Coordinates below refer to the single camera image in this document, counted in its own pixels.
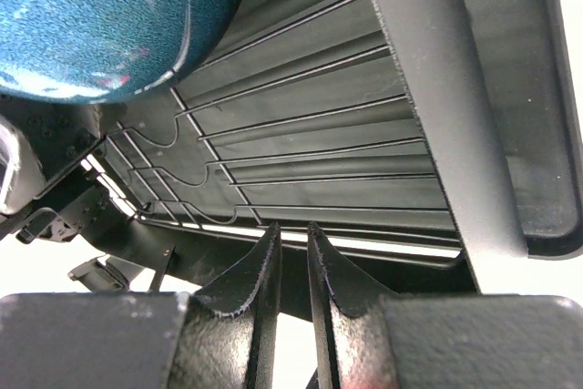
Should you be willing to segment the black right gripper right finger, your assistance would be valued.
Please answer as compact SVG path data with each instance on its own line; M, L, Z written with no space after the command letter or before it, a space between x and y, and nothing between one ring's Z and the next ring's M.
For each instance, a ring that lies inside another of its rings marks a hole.
M559 296L411 297L307 229L322 388L579 388L582 309Z

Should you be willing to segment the blue ceramic bowl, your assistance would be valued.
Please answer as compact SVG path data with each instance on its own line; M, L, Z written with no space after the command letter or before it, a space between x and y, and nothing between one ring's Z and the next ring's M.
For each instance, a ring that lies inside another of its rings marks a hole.
M241 0L1 0L1 90L113 103L189 75Z

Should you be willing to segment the black wire dish rack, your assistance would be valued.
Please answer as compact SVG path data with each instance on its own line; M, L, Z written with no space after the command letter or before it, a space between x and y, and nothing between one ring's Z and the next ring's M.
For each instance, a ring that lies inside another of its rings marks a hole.
M512 293L527 260L465 0L243 0L210 58L102 149L145 224L456 261Z

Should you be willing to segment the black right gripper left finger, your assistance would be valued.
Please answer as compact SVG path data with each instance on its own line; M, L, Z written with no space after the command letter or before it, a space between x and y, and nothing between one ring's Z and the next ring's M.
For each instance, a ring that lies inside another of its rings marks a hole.
M272 224L186 292L12 294L1 301L4 388L268 388L281 290Z

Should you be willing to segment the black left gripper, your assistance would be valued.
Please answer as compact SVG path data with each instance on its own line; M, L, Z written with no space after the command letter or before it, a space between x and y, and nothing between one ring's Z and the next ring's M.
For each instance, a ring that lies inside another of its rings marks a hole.
M81 189L87 178L81 161L100 145L120 121L127 106L53 104L20 97L1 98L1 117L19 128L36 154L44 187L20 211L1 213L1 236L25 227L35 213L57 213L70 199L68 189Z

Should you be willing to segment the black drip tray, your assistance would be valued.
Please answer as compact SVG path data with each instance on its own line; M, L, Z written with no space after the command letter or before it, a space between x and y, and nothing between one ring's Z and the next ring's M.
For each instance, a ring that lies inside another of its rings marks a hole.
M465 2L527 256L551 259L569 255L580 246L582 189L572 120L566 111L568 93L559 49L557 4L555 0ZM310 319L306 246L295 249L282 225L281 235L281 308ZM227 241L245 237L201 233L197 249L179 245L179 259L171 270L181 278L204 282L233 257ZM407 256L377 259L339 251L395 292L480 292L461 261L432 270Z

